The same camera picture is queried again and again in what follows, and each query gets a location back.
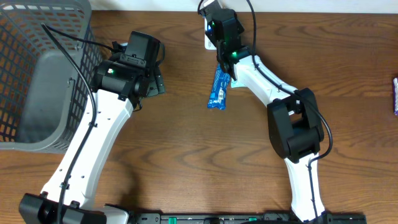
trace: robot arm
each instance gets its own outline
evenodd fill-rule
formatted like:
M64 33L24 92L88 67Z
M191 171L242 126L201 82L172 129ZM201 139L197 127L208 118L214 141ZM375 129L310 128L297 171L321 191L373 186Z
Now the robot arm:
M319 142L323 140L319 118L302 102L280 91L255 68L252 52L241 45L239 35L244 29L233 10L222 9L217 0L211 0L205 3L200 13L208 21L206 36L217 48L217 61L221 68L246 85L268 107L269 137L276 153L287 165L293 196L292 210L302 222L315 219L307 165L310 159L317 157ZM297 90L275 76L258 56L255 60L274 83L289 92ZM310 90L304 89L300 95L317 105ZM302 119L292 123L289 117L292 114L302 114ZM325 208L319 193L317 163L314 162L312 167L315 206L320 216Z
M129 212L117 207L106 205L92 212L95 193L116 136L134 108L141 109L142 98L165 92L161 61L156 61L162 44L139 32L131 33L125 49L113 44L119 52L93 69L90 88L97 108L96 123L68 178L63 204L59 202L64 178L91 123L90 98L67 153L40 196L25 194L22 199L19 211L26 223L55 223L59 206L64 224L127 223Z

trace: gray plastic basket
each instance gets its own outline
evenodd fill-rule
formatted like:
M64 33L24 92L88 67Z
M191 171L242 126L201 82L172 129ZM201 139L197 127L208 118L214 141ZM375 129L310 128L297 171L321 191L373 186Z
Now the gray plastic basket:
M0 5L0 149L64 153L87 90L40 26L94 40L87 0L9 1ZM88 81L101 60L95 45L53 33Z

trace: wire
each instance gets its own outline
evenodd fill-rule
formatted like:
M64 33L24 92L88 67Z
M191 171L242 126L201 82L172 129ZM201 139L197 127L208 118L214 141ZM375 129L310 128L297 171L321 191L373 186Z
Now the wire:
M76 64L76 62L73 60L73 58L68 54L68 52L62 47L62 45L60 44L60 42L57 41L57 39L52 35L52 33L50 32L50 28L45 25L44 23L41 23L42 28L44 29L44 31L47 33L47 35L50 37L50 39L55 43L55 45L58 47L58 49L64 54L64 56L68 59L68 61L72 64L73 68L75 68L75 70L77 71L77 73L79 74L80 78L83 80L84 85L86 86L87 90L88 90L88 96L90 97L91 100L91 106L93 109L93 116L91 117L91 122L88 126L87 132L83 138L83 140L80 143L79 148L76 151L75 156L73 157L70 166L68 168L67 174L65 175L65 178L62 182L62 188L61 188L61 194L60 194L60 199L58 201L58 208L57 208L57 223L58 224L62 224L61 221L61 213L62 213L62 206L63 206L63 201L65 199L65 191L67 190L67 186L68 186L68 181L70 178L70 175L72 173L73 167L76 164L76 161L81 153L81 150L83 149L83 146L85 145L88 136L91 133L91 130L93 129L93 127L95 126L95 120L97 117L97 108L96 108L96 104L95 104L95 100L94 100L94 95L91 92L90 86L88 85L88 82L86 80L86 78L84 77L83 73L81 72L81 70L79 69L78 65Z
M78 38L78 37L74 37L74 36L72 36L72 35L69 35L69 34L66 34L66 33L64 33L64 32L61 32L61 31L59 31L59 30L56 30L56 29L54 29L53 27L50 27L50 26L48 26L48 25L45 25L45 26L47 27L47 29L49 29L49 30L51 30L51 31L53 31L53 32L56 32L57 34L60 34L60 35L62 35L62 36L64 36L64 37L68 37L68 38L70 38L70 39L72 39L72 40L77 40L77 41L80 41L80 42L83 42L83 43L87 43L87 44L98 45L98 46L101 46L101 47L105 47L105 48L109 49L109 50L112 51L112 52L118 52L117 50L113 49L112 47L110 47L110 46L108 46L108 45L101 44L101 43L94 42L94 41L90 41L90 40L83 40L83 39L80 39L80 38Z
M278 85L274 80L272 80L271 78L269 78L266 74L264 74L264 72L260 69L259 65L256 63L256 39L257 39L257 22L256 22L256 13L254 12L253 6L250 2L250 0L246 0L249 4L252 16L253 16L253 24L254 24L254 37L253 37L253 50L252 50L252 60L253 60L253 64L255 66L255 68L260 72L260 74L266 78L269 82L271 82L273 85L275 85L280 91L283 91L287 94L289 94L290 96L296 97L298 100L300 100L301 102L305 103L321 120L321 122L323 123L327 133L328 133L328 139L329 139L329 146L328 149L326 150L326 152L320 156L317 156L316 158L311 159L308 162L308 174L310 176L310 187L311 187L311 195L312 195L312 204L313 204L313 209L315 212L315 218L318 221L318 212L317 212L317 207L315 205L315 193L314 193L314 188L313 188L313 179L312 179L312 167L311 164L317 160L323 159L324 157L326 157L327 155L329 155L329 153L331 152L331 149L333 147L333 136L331 134L331 129L329 127L329 124L327 123L326 119L322 116L322 114L316 109L316 107L314 107L314 105L312 105L311 102L309 102L307 99L305 99L304 97L301 97L298 93L298 91L295 91L294 93L284 89L282 87L282 85Z
M142 110L142 103L141 103L141 100L138 101L138 110L134 110L133 113L138 112L138 111L140 111L140 110Z
M201 0L201 1L199 2L199 5L198 5L198 15L200 15L200 6L201 6L201 4L203 3L203 1L204 1L204 0Z

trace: purple package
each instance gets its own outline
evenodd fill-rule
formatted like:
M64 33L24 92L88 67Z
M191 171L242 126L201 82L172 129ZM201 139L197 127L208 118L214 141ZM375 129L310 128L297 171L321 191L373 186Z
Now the purple package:
M394 113L398 115L398 78L395 78L393 81L394 84Z

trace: wooden table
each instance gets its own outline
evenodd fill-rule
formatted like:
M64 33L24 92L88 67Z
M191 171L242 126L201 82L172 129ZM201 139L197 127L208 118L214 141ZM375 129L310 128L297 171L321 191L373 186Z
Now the wooden table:
M252 42L252 18L239 14ZM257 14L257 51L287 83L309 87L335 139L320 161L322 200L332 212L398 221L398 16ZM96 204L165 213L288 210L287 169L268 138L264 105L229 89L225 111L208 110L216 67L194 12L94 12L96 39L125 42L132 30L167 48L167 94L143 101L123 127L99 180ZM0 152L0 223L20 223L19 201L38 194L62 155Z

